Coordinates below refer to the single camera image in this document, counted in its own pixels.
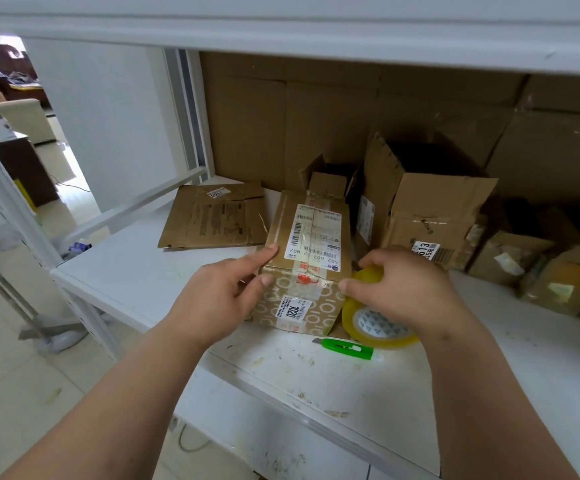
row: beige sofa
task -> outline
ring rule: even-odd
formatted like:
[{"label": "beige sofa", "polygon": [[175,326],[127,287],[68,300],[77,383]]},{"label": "beige sofa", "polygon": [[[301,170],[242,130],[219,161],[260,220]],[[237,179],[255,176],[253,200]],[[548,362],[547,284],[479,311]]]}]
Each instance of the beige sofa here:
[{"label": "beige sofa", "polygon": [[8,120],[14,131],[28,135],[32,144],[56,140],[46,113],[37,99],[0,102],[0,116]]}]

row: yellow object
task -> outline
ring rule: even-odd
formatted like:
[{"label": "yellow object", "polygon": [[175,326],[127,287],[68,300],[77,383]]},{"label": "yellow object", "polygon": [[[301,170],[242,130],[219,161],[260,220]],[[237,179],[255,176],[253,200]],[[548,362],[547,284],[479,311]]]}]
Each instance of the yellow object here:
[{"label": "yellow object", "polygon": [[[364,283],[378,283],[383,277],[383,268],[368,266],[353,276]],[[354,298],[347,297],[342,311],[343,328],[363,345],[382,349],[395,349],[418,342],[418,337],[409,328],[390,322],[379,312]]]},{"label": "yellow object", "polygon": [[28,192],[26,192],[25,188],[23,188],[23,185],[19,181],[18,178],[14,179],[14,184],[17,186],[17,188],[19,189],[19,192],[21,192],[21,195],[23,195],[23,198],[26,200],[26,202],[28,202],[30,209],[32,209],[33,212],[36,212],[37,207],[35,206],[35,204],[32,203],[32,199],[30,198],[30,195],[28,195]]}]

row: person's right hand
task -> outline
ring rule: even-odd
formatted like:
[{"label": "person's right hand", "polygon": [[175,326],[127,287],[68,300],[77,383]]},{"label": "person's right hand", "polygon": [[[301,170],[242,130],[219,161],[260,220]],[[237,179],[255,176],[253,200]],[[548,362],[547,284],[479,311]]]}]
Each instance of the person's right hand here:
[{"label": "person's right hand", "polygon": [[379,283],[346,279],[339,288],[348,296],[372,306],[390,321],[408,326],[417,335],[445,332],[474,318],[450,282],[448,274],[432,262],[402,247],[376,249],[359,261],[362,268],[383,267]]}]

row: person's left hand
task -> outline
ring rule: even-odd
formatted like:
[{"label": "person's left hand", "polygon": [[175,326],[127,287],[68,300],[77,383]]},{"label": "person's left hand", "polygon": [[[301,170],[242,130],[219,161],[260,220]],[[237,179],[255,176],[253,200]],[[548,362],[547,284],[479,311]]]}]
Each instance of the person's left hand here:
[{"label": "person's left hand", "polygon": [[201,266],[163,319],[171,330],[206,350],[243,322],[273,281],[254,272],[277,254],[272,244],[239,259]]}]

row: dark wooden desk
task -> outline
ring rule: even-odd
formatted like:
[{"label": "dark wooden desk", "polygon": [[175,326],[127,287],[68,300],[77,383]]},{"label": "dark wooden desk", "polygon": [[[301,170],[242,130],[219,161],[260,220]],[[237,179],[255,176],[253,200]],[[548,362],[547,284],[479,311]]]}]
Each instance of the dark wooden desk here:
[{"label": "dark wooden desk", "polygon": [[11,179],[19,179],[37,207],[59,199],[53,181],[39,160],[35,147],[23,133],[18,138],[0,141],[0,161]]}]

